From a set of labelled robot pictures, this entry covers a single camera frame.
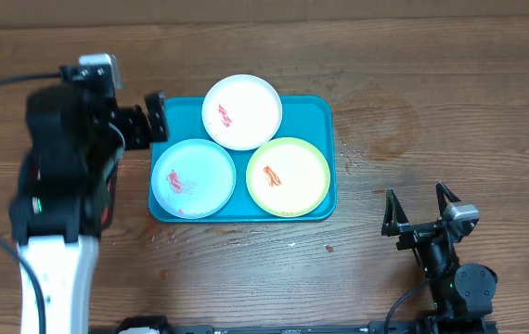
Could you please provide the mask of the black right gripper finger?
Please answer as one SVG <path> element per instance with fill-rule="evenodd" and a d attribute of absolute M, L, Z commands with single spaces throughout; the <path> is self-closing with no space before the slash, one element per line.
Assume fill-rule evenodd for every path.
<path fill-rule="evenodd" d="M 386 207 L 382 226 L 400 227 L 408 224 L 409 221 L 397 196 L 391 188 L 388 189 L 386 191 Z"/>
<path fill-rule="evenodd" d="M 459 198 L 443 182 L 438 182 L 435 188 L 439 213 L 443 215 L 447 204 L 459 202 Z"/>

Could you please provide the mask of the light blue plate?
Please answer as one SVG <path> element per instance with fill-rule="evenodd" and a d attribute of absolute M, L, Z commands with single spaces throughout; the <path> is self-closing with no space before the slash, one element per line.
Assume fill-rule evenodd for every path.
<path fill-rule="evenodd" d="M 200 219 L 222 209 L 235 190 L 236 167 L 227 151 L 206 139 L 167 148 L 151 172 L 158 206 L 174 217 Z"/>

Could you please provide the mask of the white plate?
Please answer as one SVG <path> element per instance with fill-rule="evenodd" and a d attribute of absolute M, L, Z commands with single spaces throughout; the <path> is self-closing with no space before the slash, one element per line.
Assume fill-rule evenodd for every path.
<path fill-rule="evenodd" d="M 217 82 L 206 94 L 201 118 L 208 135 L 232 150 L 256 149 L 277 133 L 283 106 L 276 89 L 250 74 Z"/>

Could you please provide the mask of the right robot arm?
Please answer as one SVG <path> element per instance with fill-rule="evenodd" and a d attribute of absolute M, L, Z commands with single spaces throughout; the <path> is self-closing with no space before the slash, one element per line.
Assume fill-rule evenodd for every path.
<path fill-rule="evenodd" d="M 496 333 L 485 317 L 493 312 L 497 274 L 478 263 L 462 264 L 455 245 L 471 234 L 480 220 L 476 206 L 457 197 L 444 183 L 435 186 L 439 215 L 433 222 L 409 222 L 394 191 L 386 191 L 381 233 L 397 237 L 400 251 L 411 250 L 425 281 L 406 292 L 389 310 L 381 333 Z M 428 289 L 433 308 L 415 320 L 393 322 L 396 309 L 411 296 Z"/>

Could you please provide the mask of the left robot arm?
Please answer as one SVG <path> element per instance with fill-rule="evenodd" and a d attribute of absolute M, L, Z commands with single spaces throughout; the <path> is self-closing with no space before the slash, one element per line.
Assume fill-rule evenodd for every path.
<path fill-rule="evenodd" d="M 119 160 L 167 139 L 165 94 L 119 108 L 111 91 L 69 84 L 26 103 L 32 147 L 9 205 L 23 263 L 23 333 L 85 333 L 102 231 L 110 225 Z"/>

